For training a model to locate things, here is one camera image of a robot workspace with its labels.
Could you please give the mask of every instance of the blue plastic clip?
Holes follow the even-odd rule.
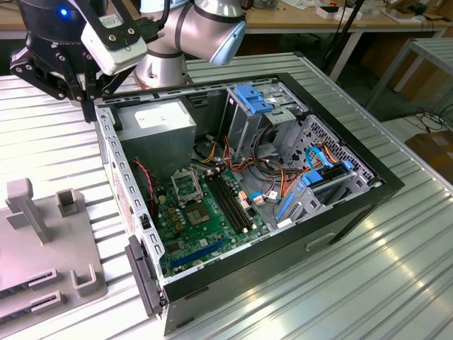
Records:
[[[351,171],[354,169],[354,166],[352,165],[352,163],[348,160],[344,161],[343,162],[343,165],[345,166],[345,169],[348,170],[348,171]]]
[[[310,186],[310,185],[313,184],[313,183],[322,181],[323,178],[322,178],[322,176],[321,176],[317,171],[312,171],[312,172],[309,172],[309,173],[303,175],[303,176],[300,178],[300,180],[301,180],[306,186]]]
[[[329,168],[333,168],[333,164],[327,160],[326,155],[320,149],[318,149],[317,147],[309,147],[305,151],[305,158],[306,158],[306,162],[309,164],[310,168],[312,168],[312,169],[314,168],[313,163],[311,162],[311,159],[310,159],[310,151],[315,152],[316,156],[318,156],[318,158],[321,160],[321,162],[324,165],[328,166]]]
[[[252,114],[272,111],[274,107],[264,100],[261,94],[251,85],[235,86],[238,97],[248,106]]]

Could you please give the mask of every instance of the metal sheet panel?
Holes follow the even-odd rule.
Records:
[[[239,57],[228,67],[194,61],[188,69],[195,82],[289,72],[406,186],[343,241],[169,339],[451,339],[452,186],[304,58]],[[67,102],[31,98],[35,93],[13,76],[0,78],[0,183],[29,176],[42,197],[65,186],[86,194],[108,294],[13,338],[159,339],[160,322],[146,317],[124,253],[126,236],[93,126]]]
[[[412,48],[453,76],[453,38],[415,39]]]

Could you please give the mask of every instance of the table leg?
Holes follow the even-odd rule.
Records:
[[[445,32],[446,32],[446,30],[439,30],[436,33],[434,33],[434,35],[432,37],[441,38]],[[401,91],[401,89],[403,89],[403,87],[406,85],[408,80],[413,76],[413,74],[415,73],[417,68],[422,64],[422,61],[423,61],[423,58],[420,56],[418,56],[417,59],[415,59],[415,61],[411,65],[411,67],[409,67],[409,69],[406,71],[406,73],[403,75],[403,77],[400,79],[400,81],[395,86],[395,88],[394,88],[395,92],[398,93],[399,91]]]
[[[349,57],[352,54],[352,51],[355,49],[355,46],[359,42],[361,36],[362,32],[355,32],[351,34],[351,36],[348,39],[348,42],[346,43],[345,48],[343,48],[340,57],[338,58],[337,62],[335,63],[335,66],[333,67],[331,75],[329,76],[330,79],[332,79],[333,81],[337,81],[343,68],[346,65],[346,62],[348,62]]]
[[[384,90],[385,86],[389,83],[392,76],[395,74],[395,71],[401,65],[401,63],[406,58],[407,54],[411,50],[412,40],[406,41],[401,51],[399,51],[398,55],[396,56],[395,60],[390,64],[390,67],[385,71],[384,76],[382,76],[381,80],[377,83],[376,87],[374,88],[371,96],[368,99],[368,102],[365,104],[365,108],[370,110],[373,106],[374,102],[379,98],[379,95]]]

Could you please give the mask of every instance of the motherboard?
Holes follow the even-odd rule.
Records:
[[[165,276],[199,266],[269,232],[252,206],[241,205],[243,191],[229,169],[211,176],[193,173],[195,183],[185,176],[184,181],[173,180],[157,188],[158,232],[166,250],[161,259]],[[180,200],[181,191],[194,194],[198,187],[201,199],[195,195],[195,200]]]

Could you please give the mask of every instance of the green circuit board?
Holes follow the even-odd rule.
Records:
[[[241,190],[229,170],[224,171],[221,176],[229,185],[235,186],[238,191]],[[248,232],[236,233],[203,177],[197,177],[203,192],[202,202],[194,202],[184,208],[178,204],[178,197],[172,183],[162,187],[165,202],[160,203],[159,206],[158,233],[166,251],[161,259],[165,276],[172,276],[192,266],[199,266],[204,261],[256,240],[269,232],[260,215],[249,210],[246,213],[252,219],[253,227],[249,228]],[[184,259],[185,256],[202,249],[205,251],[210,247],[214,247],[215,250],[175,266],[177,260]]]

